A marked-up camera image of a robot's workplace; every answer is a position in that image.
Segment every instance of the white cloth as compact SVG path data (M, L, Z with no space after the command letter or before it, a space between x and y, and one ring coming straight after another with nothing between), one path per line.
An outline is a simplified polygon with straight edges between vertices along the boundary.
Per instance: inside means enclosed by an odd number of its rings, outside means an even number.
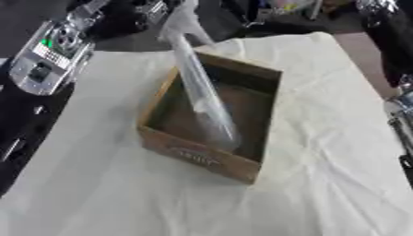
M141 147L136 117L171 53L97 53L0 201L0 235L413 235L383 102L331 36L232 40L216 52L284 71L255 185Z

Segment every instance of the gray floor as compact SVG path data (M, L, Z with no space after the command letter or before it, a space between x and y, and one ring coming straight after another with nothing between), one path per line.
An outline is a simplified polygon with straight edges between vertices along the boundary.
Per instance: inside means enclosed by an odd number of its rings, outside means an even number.
M62 16L68 0L0 0L0 57L15 54L42 21ZM200 0L198 9L200 20L206 31L216 41L227 39L240 27L237 20L226 10L219 8L218 0ZM316 21L305 20L301 16L289 16L278 20L302 24L322 25L332 33L359 31L357 15L349 14L337 21L320 16ZM168 49L156 39L159 27L146 32L99 43L98 49L104 51L146 52Z

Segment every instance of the plastic bag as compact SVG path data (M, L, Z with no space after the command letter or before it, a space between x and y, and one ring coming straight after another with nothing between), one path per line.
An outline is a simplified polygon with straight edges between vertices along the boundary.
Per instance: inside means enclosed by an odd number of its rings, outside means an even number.
M197 6L198 0L186 0L175 8L159 38L172 46L183 84L198 122L205 131L207 143L214 148L232 151L240 145L240 135L194 49L185 39L185 34L192 34L204 44L214 43L198 21L195 14Z

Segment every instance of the table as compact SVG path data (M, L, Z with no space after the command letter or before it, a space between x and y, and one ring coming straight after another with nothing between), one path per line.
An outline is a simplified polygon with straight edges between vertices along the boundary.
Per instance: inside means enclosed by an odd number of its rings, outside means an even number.
M141 147L135 119L172 53L97 52L0 202L0 235L412 235L413 193L382 100L330 35L201 50L285 72L255 185Z

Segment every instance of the open wooden box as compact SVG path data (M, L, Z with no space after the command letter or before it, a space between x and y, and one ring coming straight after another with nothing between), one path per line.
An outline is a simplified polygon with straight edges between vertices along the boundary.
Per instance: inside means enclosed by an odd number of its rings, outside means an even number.
M263 163L279 71L199 53L198 57L242 136L229 153L206 144L176 68L138 119L145 148L253 183Z

